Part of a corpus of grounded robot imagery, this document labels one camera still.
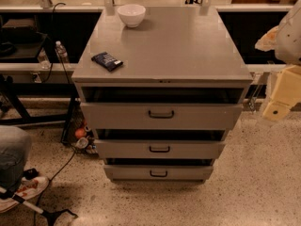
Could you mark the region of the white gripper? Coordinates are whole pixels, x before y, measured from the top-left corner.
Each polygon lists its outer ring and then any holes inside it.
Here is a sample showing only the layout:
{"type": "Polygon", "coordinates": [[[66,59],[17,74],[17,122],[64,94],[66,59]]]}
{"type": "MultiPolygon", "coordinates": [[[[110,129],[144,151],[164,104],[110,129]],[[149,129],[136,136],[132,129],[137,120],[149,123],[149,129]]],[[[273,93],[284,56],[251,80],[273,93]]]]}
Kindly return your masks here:
{"type": "Polygon", "coordinates": [[[262,112],[268,121],[280,121],[291,111],[290,107],[301,102],[301,67],[292,65],[277,74],[277,81],[270,101],[262,112]]]}

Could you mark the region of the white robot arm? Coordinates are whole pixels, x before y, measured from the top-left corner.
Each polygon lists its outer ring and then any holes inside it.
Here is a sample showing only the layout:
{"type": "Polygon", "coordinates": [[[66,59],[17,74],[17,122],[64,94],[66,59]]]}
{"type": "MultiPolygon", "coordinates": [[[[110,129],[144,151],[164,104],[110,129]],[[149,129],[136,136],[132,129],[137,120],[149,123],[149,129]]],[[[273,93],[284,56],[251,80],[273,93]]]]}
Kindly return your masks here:
{"type": "Polygon", "coordinates": [[[257,50],[274,50],[275,57],[287,64],[277,80],[261,116],[280,121],[301,102],[301,0],[298,0],[278,26],[271,28],[255,44],[257,50]]]}

